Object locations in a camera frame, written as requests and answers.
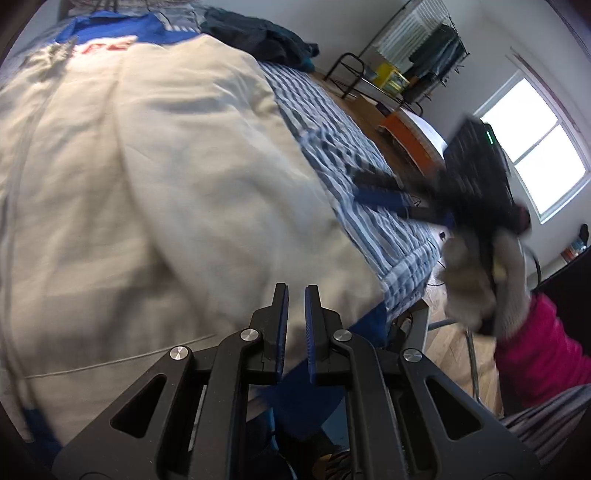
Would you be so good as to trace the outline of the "magenta right sleeve forearm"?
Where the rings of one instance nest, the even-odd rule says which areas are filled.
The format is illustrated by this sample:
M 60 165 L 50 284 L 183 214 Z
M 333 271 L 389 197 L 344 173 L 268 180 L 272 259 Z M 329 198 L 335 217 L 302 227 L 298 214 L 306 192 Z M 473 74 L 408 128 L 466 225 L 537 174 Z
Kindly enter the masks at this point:
M 497 340 L 500 380 L 522 407 L 534 407 L 590 382 L 590 357 L 570 338 L 545 295 L 531 297 L 527 315 L 509 336 Z

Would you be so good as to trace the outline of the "right gloved hand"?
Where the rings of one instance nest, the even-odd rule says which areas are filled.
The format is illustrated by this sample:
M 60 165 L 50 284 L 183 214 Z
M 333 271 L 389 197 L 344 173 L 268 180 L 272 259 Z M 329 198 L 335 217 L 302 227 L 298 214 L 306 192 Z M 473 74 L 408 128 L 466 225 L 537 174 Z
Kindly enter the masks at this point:
M 499 230 L 493 238 L 494 268 L 501 272 L 495 286 L 481 263 L 474 234 L 453 234 L 442 254 L 444 269 L 439 280 L 446 287 L 446 315 L 481 335 L 498 340 L 513 337 L 525 324 L 531 303 L 518 237 Z

